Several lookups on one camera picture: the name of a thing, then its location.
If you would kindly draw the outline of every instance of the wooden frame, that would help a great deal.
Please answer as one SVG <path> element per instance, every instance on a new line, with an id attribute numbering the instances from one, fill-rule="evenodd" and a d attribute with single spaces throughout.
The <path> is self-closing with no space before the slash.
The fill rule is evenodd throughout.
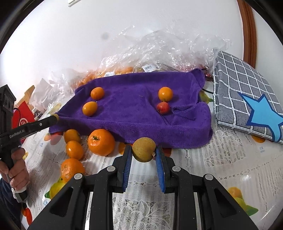
<path id="1" fill-rule="evenodd" d="M 243 60 L 256 67 L 256 52 L 257 52 L 257 40 L 256 40 L 256 24 L 254 21 L 254 14 L 252 8 L 244 0 L 237 0 L 242 22 L 243 22 L 243 35 L 244 35 L 244 58 Z"/>

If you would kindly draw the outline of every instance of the tablecloth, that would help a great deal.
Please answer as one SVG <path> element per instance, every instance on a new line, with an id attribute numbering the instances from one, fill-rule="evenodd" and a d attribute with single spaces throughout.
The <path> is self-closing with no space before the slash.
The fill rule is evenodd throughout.
<path id="1" fill-rule="evenodd" d="M 213 84 L 205 88 L 213 91 Z M 64 105 L 69 98 L 64 98 Z M 265 140 L 256 142 L 251 135 L 219 127 L 213 117 L 213 102 L 209 102 L 212 113 L 213 137 L 210 142 L 197 149 L 173 149 L 171 158 L 176 165 L 191 174 L 214 175 L 226 188 L 241 190 L 245 203 L 258 209 L 251 219 L 262 229 L 268 229 L 283 207 L 283 146 Z M 35 218 L 44 208 L 42 200 L 60 176 L 60 164 L 67 158 L 64 138 L 57 144 L 44 141 L 48 129 L 29 137 L 23 148 L 29 153 L 26 166 L 31 182 L 27 187 L 27 205 Z M 82 163 L 86 174 L 94 174 L 111 165 L 120 156 L 117 146 L 108 157 L 94 155 L 87 150 Z M 160 191 L 155 161 L 140 163 L 132 160 L 128 188 L 123 194 L 113 194 L 114 229 L 162 229 L 173 226 L 174 195 Z M 25 218 L 23 225 L 27 228 Z"/>

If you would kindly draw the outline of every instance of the barcode label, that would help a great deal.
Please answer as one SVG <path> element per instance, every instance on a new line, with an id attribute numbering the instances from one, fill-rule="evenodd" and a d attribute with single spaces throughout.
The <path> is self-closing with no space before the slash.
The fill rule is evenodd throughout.
<path id="1" fill-rule="evenodd" d="M 114 76 L 114 71 L 113 72 L 106 72 L 104 77 L 109 77 L 109 76 Z"/>
<path id="2" fill-rule="evenodd" d="M 146 73 L 151 73 L 155 70 L 159 70 L 155 65 L 144 65 L 142 66 L 142 68 Z"/>

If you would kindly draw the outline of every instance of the plastic bag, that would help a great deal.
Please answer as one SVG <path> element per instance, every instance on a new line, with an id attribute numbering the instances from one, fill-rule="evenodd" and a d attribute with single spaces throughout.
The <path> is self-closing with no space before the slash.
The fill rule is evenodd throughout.
<path id="1" fill-rule="evenodd" d="M 55 102 L 60 102 L 64 97 L 73 95 L 84 76 L 85 73 L 79 73 L 72 69 L 52 72 L 49 83 L 41 79 L 36 85 L 29 103 L 44 113 Z"/>
<path id="2" fill-rule="evenodd" d="M 229 40 L 215 35 L 199 35 L 189 41 L 184 34 L 179 36 L 174 32 L 173 27 L 142 38 L 128 35 L 135 30 L 138 29 L 127 28 L 113 40 L 116 51 L 102 60 L 97 77 L 153 71 L 189 72 L 195 68 L 212 74 L 218 52 L 230 44 Z"/>

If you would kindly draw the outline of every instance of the human hand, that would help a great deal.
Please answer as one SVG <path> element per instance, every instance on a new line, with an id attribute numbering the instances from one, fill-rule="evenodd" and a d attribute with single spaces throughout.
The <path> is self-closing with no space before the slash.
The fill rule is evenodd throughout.
<path id="1" fill-rule="evenodd" d="M 29 182 L 29 173 L 23 159 L 24 155 L 25 150 L 23 148 L 19 148 L 12 153 L 11 157 L 13 160 L 16 160 L 16 163 L 10 171 L 7 165 L 0 161 L 0 172 L 2 178 L 9 183 L 6 176 L 6 174 L 8 174 L 9 177 L 12 178 L 10 185 L 15 190 L 21 190 Z"/>

